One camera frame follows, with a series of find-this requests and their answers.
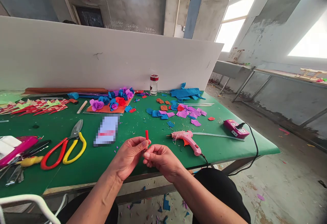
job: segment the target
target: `red scissor handle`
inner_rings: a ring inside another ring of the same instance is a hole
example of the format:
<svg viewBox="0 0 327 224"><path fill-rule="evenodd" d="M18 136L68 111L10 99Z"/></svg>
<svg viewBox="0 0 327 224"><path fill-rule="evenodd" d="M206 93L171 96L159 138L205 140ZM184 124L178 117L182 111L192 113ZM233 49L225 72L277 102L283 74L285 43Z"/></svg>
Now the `red scissor handle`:
<svg viewBox="0 0 327 224"><path fill-rule="evenodd" d="M43 170L49 170L49 169L53 169L55 167L58 166L58 164L60 164L60 162L62 161L63 157L64 157L64 154L65 154L65 151L66 151L66 147L67 147L67 143L68 143L68 139L67 138L64 138L58 145L56 145L55 147L53 147L50 151L48 151L48 153L44 156L44 158L42 159L41 161L41 169ZM60 155L59 155L59 158L58 160L51 166L47 166L47 160L49 158L49 156L58 148L60 147L62 144L62 148L61 148L61 151L60 151Z"/></svg>

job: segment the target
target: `black pants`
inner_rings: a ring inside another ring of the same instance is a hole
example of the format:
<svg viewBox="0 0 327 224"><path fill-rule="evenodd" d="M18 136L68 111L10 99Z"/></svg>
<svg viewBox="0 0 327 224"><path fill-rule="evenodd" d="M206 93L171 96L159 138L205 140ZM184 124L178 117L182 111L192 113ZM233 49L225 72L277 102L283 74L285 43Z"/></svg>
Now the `black pants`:
<svg viewBox="0 0 327 224"><path fill-rule="evenodd" d="M248 210L243 204L241 194L238 192L234 182L223 172L214 168L203 168L198 171L194 177L213 195L220 199L220 201L238 213L247 223L251 224L251 218ZM79 195L61 210L58 214L58 219L62 224L65 224L69 220L88 194L89 193L84 193ZM114 202L105 224L113 224L117 222L118 205ZM193 223L199 223L194 215Z"/></svg>

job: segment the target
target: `transparent plastic rod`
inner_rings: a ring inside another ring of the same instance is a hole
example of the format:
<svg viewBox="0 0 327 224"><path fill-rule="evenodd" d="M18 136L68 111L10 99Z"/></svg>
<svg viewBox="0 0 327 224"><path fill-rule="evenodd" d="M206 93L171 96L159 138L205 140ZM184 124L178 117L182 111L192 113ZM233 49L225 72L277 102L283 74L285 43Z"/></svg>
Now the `transparent plastic rod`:
<svg viewBox="0 0 327 224"><path fill-rule="evenodd" d="M239 139L239 138L232 137L232 136L227 136L227 135L216 135L216 134L207 134L207 133L198 133L198 132L195 132L195 133L192 133L192 134L211 135L211 136L225 137L225 138L230 138L230 139L236 139L236 140L240 140L240 141L245 141L244 139Z"/></svg>

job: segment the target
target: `dirty floor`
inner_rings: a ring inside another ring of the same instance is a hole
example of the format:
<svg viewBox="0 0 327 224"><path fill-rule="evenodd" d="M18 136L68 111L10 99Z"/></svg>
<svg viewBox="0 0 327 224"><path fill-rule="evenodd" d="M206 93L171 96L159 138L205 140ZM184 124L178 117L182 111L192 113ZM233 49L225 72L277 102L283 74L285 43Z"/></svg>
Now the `dirty floor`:
<svg viewBox="0 0 327 224"><path fill-rule="evenodd" d="M252 223L326 223L323 218L327 216L327 189L318 180L327 184L327 154L309 147L298 136L285 135L279 130L279 125L241 102L231 103L234 94L223 93L218 97L219 90L212 85L208 85L205 91L281 150L280 154L264 156L250 169L231 177L243 197ZM223 169L228 164L230 162L217 166ZM144 186L149 189L166 184L168 182L164 177L126 183L119 195L140 191ZM192 223L192 212L188 210L187 215L187 210L182 206L183 200L177 192L167 195L171 210L163 210L161 213L158 209L162 206L163 199L163 195L146 199L140 204L134 204L131 209L128 208L130 204L119 206L118 223L156 223L157 216L159 220L168 216L166 223ZM61 198L47 203L51 209L56 210Z"/></svg>

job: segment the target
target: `glass jar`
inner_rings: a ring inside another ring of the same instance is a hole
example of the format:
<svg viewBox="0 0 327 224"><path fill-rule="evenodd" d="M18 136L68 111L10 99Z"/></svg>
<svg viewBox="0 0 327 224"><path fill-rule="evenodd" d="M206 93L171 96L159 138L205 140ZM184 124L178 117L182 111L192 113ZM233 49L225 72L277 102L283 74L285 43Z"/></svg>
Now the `glass jar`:
<svg viewBox="0 0 327 224"><path fill-rule="evenodd" d="M150 76L150 95L157 95L158 94L158 75L151 75Z"/></svg>

